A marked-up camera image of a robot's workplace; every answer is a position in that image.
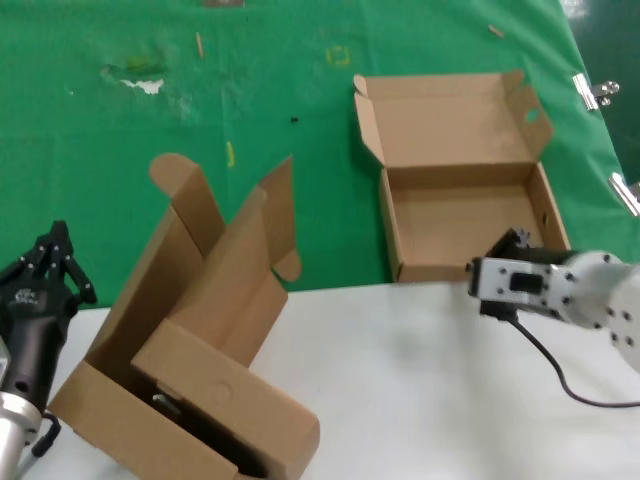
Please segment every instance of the small paper scrap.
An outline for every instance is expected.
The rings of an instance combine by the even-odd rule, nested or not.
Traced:
[[[498,30],[493,25],[489,25],[489,31],[500,38],[504,38],[504,33],[502,32],[502,30]]]

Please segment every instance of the metal clip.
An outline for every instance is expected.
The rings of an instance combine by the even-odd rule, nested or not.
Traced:
[[[575,75],[573,77],[573,83],[582,97],[588,112],[598,110],[601,106],[606,107],[607,105],[611,105],[611,95],[615,95],[620,91],[620,85],[612,81],[590,87],[583,73]]]
[[[625,206],[629,209],[634,217],[640,217],[640,202],[638,202],[638,195],[640,194],[640,184],[627,187],[624,183],[622,175],[619,173],[612,173],[609,177],[609,184],[613,187],[620,200],[622,200]]]

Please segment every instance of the open cardboard box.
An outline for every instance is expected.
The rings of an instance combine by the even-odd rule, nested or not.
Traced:
[[[287,301],[271,269],[287,280],[300,273],[292,162],[263,179],[228,227],[187,158],[162,155],[151,176],[171,206],[49,408],[143,480],[264,477],[192,435],[187,414],[215,445],[239,442],[269,478],[298,479],[318,420],[248,370]],[[161,393],[175,418],[153,402]]]
[[[457,281],[509,228],[569,241],[538,157],[553,128],[524,73],[354,79],[362,140],[383,166],[394,280]]]

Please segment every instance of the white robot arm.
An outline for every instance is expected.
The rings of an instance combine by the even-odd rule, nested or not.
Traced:
[[[469,294],[480,300],[480,313],[525,335],[552,363],[569,396],[596,407],[640,407],[640,402],[595,402],[573,393],[553,356],[517,318],[517,311],[525,310],[582,328],[608,328],[615,348],[640,373],[640,267],[607,252],[530,248],[528,234],[510,230],[467,268]]]

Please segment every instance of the silver metal cylinder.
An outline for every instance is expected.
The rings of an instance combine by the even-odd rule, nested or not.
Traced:
[[[13,480],[22,449],[38,435],[40,411],[23,398],[0,392],[0,480]]]
[[[13,480],[25,447],[26,432],[13,420],[0,419],[0,480]]]

